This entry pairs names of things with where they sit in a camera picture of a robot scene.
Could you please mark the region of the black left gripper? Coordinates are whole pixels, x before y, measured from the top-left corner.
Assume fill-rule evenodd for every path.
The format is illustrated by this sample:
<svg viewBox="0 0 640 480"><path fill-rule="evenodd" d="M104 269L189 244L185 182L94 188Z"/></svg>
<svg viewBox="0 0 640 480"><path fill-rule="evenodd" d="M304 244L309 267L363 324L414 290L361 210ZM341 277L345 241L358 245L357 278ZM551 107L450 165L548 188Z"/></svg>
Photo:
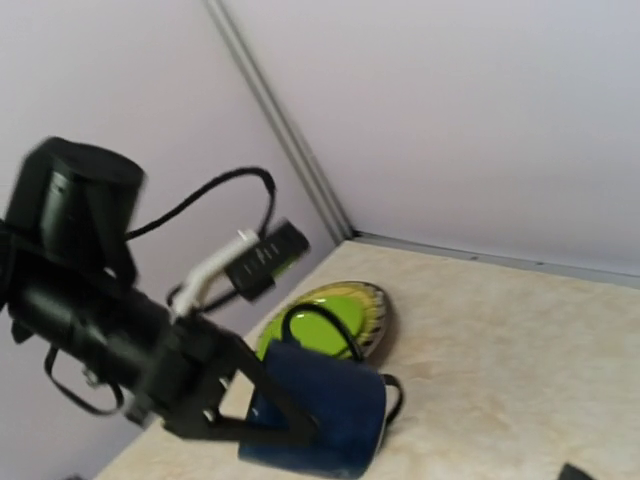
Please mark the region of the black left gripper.
<svg viewBox="0 0 640 480"><path fill-rule="evenodd" d="M233 373L229 337L203 318L172 322L140 292L128 227L143 170L115 152L51 137L24 159L1 222L1 307L16 343L49 345L111 389L115 412L158 415L189 440L233 440L216 417Z"/></svg>

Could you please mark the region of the green leaf shaped plate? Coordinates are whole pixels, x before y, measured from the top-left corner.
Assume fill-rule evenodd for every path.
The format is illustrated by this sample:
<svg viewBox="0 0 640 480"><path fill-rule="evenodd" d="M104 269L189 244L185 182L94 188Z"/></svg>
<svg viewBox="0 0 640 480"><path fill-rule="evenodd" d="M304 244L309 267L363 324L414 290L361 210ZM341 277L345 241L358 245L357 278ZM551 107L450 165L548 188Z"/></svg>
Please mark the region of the green leaf shaped plate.
<svg viewBox="0 0 640 480"><path fill-rule="evenodd" d="M361 352L364 352L364 348L358 341L358 336L364 332L365 326L365 309L360 301L347 295L338 294L321 294L320 296L303 298L301 301L317 304L335 314L349 330ZM291 306L286 307L273 317L260 334L255 348L258 358L264 357L272 340L282 339L282 323L284 315L289 309ZM291 331L305 348L334 357L351 356L344 338L319 313L305 311L295 314L291 321Z"/></svg>

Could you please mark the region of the dark blue mug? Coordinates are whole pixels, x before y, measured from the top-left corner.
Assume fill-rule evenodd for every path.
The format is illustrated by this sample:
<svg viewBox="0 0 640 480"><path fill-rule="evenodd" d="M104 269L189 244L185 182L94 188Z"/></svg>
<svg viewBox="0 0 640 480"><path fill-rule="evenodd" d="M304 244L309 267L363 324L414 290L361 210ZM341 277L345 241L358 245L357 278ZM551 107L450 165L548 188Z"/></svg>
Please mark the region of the dark blue mug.
<svg viewBox="0 0 640 480"><path fill-rule="evenodd" d="M320 315L346 342L351 357L343 360L305 348L292 329L299 313ZM291 307L280 332L281 338L267 347L263 364L270 378L311 415L317 431L304 446L242 442L238 458L296 474L361 478L404 406L400 380L367 366L346 325L321 305L305 302Z"/></svg>

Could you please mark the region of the yellow woven pattern plate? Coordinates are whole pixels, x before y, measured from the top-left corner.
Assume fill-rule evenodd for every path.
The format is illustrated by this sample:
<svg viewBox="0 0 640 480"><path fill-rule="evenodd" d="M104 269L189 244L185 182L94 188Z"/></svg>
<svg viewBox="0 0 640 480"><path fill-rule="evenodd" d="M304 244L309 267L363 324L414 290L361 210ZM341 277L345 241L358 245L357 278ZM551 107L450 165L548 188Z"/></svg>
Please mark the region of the yellow woven pattern plate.
<svg viewBox="0 0 640 480"><path fill-rule="evenodd" d="M303 298L321 294L347 295L360 301L365 309L364 332L358 336L365 358L371 357L382 342L391 322L391 306L386 292L375 284L364 281L339 281L325 284L299 296L291 306L302 303Z"/></svg>

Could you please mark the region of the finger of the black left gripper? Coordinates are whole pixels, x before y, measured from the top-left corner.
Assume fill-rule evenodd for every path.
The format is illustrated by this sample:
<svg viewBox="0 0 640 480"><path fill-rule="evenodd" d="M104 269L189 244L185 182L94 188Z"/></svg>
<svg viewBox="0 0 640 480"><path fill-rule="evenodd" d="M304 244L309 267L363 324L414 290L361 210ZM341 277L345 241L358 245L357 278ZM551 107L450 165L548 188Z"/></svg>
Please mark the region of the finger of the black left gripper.
<svg viewBox="0 0 640 480"><path fill-rule="evenodd" d="M219 413L224 397L222 379L226 373L241 372L286 420L286 427L277 429L246 420L225 417ZM207 421L201 440L251 444L308 445L317 433L317 423L303 408L297 405L289 393L266 372L263 364L244 344L231 344L219 358L210 360L206 367L206 380L215 379L214 394L206 400L215 417Z"/></svg>

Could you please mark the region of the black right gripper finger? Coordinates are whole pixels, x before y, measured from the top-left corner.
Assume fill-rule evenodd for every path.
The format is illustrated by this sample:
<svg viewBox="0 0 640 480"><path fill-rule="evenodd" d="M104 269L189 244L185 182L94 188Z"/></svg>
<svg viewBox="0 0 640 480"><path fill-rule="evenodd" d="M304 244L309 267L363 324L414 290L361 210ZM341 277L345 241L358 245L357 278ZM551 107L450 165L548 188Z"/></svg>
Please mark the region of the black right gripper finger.
<svg viewBox="0 0 640 480"><path fill-rule="evenodd" d="M595 480L595 478L583 469L571 463L565 463L557 476L557 480Z"/></svg>

